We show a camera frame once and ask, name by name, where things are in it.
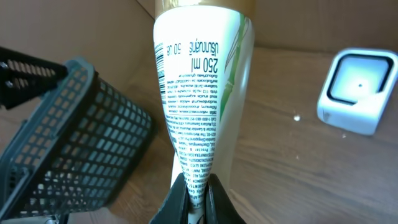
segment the white tube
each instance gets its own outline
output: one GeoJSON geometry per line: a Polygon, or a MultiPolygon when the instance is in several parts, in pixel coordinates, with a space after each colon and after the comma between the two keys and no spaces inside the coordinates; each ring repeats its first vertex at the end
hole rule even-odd
{"type": "Polygon", "coordinates": [[[188,222],[203,223],[210,171],[229,189],[252,23],[226,7],[171,7],[156,19],[154,43],[167,127],[190,194],[188,222]]]}

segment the white device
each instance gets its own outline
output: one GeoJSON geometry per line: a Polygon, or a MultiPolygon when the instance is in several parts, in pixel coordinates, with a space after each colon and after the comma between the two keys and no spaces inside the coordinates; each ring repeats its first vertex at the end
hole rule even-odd
{"type": "Polygon", "coordinates": [[[319,97],[319,119],[355,133],[374,134],[394,88],[397,66],[397,55],[388,50],[339,52],[319,97]]]}

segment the gold tube cap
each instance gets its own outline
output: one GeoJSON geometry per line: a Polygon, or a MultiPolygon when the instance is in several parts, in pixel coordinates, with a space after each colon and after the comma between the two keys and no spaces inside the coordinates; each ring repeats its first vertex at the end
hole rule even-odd
{"type": "Polygon", "coordinates": [[[253,20],[256,0],[156,0],[156,18],[165,11],[182,6],[225,7],[238,11],[253,20]]]}

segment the cardboard surface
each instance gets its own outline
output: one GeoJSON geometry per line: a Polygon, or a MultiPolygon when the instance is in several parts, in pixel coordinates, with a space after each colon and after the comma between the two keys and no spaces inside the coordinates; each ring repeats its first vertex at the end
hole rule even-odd
{"type": "MultiPolygon", "coordinates": [[[[7,1],[0,7],[0,46],[63,63],[86,58],[101,78],[119,90],[141,64],[141,55],[153,51],[153,19],[136,2],[121,0],[7,1]]],[[[39,99],[12,111],[0,110],[0,120],[18,126],[30,116],[39,99]]],[[[15,128],[3,133],[8,142],[15,128]]]]}
{"type": "MultiPolygon", "coordinates": [[[[155,0],[138,0],[154,17],[155,0]]],[[[336,52],[347,47],[398,51],[398,1],[257,0],[258,47],[336,52]]]]}

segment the dark gray basket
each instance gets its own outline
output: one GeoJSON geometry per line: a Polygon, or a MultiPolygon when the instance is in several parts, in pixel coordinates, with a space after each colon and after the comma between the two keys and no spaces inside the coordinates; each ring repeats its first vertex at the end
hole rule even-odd
{"type": "Polygon", "coordinates": [[[66,67],[0,158],[0,220],[109,205],[151,142],[147,112],[82,58],[66,67]]]}

